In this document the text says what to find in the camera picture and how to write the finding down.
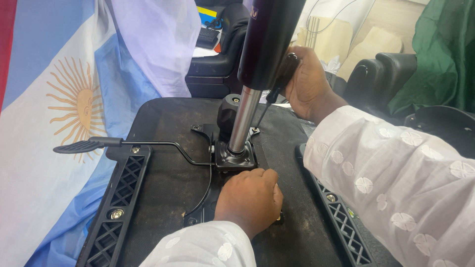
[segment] chrome cylinder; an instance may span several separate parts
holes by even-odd
[[[254,119],[261,95],[262,91],[253,90],[246,86],[242,88],[241,100],[237,108],[236,120],[234,121],[233,132],[228,145],[229,150],[234,153],[241,153],[244,150],[247,135],[249,134],[252,119]]]

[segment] sun emblem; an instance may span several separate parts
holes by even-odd
[[[53,75],[56,78],[56,81],[60,84],[60,86],[56,86],[50,82],[47,82],[47,83],[51,87],[53,87],[54,89],[62,93],[63,95],[67,96],[68,99],[60,98],[53,94],[46,95],[46,96],[51,96],[62,103],[67,103],[71,105],[71,107],[61,107],[61,106],[48,107],[48,109],[71,111],[71,113],[68,113],[61,118],[52,119],[49,123],[62,122],[69,118],[74,118],[72,121],[70,121],[68,124],[64,125],[61,129],[59,129],[57,132],[54,133],[54,135],[57,135],[60,132],[72,127],[71,132],[68,134],[68,136],[66,136],[63,139],[63,141],[61,142],[61,145],[63,145],[67,140],[69,140],[74,134],[76,135],[72,143],[75,143],[81,140],[87,140],[91,136],[101,136],[97,133],[93,133],[92,131],[106,133],[106,131],[104,131],[103,129],[99,129],[95,127],[98,125],[105,125],[104,122],[102,121],[104,117],[97,116],[97,114],[101,114],[104,110],[102,109],[102,103],[94,104],[95,101],[101,100],[101,94],[100,94],[99,85],[97,85],[96,87],[93,87],[93,81],[91,78],[91,67],[89,63],[87,62],[87,71],[86,71],[87,79],[86,79],[81,60],[79,60],[79,69],[81,70],[81,74],[79,73],[78,68],[76,66],[76,62],[74,61],[73,58],[71,58],[71,60],[73,63],[74,70],[70,66],[66,57],[64,58],[64,60],[69,70],[65,68],[61,60],[58,60],[59,63],[61,64],[64,74],[63,72],[61,72],[61,70],[59,70],[59,68],[56,65],[54,65],[58,73],[63,78],[63,80],[61,80],[56,73],[50,72],[51,75]],[[89,156],[91,160],[94,160],[89,153],[86,153],[86,154]],[[81,162],[82,156],[83,155],[81,153],[79,155],[78,162]]]

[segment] screwdriver handle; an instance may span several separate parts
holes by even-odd
[[[289,53],[285,57],[284,62],[279,69],[279,73],[277,74],[274,87],[266,97],[268,104],[274,104],[277,101],[280,91],[282,91],[282,89],[284,89],[290,82],[299,64],[300,60],[296,54]]]

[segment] person's left hand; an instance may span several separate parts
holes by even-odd
[[[233,176],[221,190],[214,220],[239,225],[251,240],[280,216],[284,196],[277,172],[254,169]]]

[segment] hand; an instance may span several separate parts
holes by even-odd
[[[277,172],[254,169],[233,176],[223,186],[214,220],[239,225],[251,240],[280,216],[284,196],[277,185]]]
[[[347,105],[330,88],[323,66],[313,49],[290,47],[287,52],[295,53],[301,59],[294,77],[282,93],[297,115],[319,123],[337,108]]]

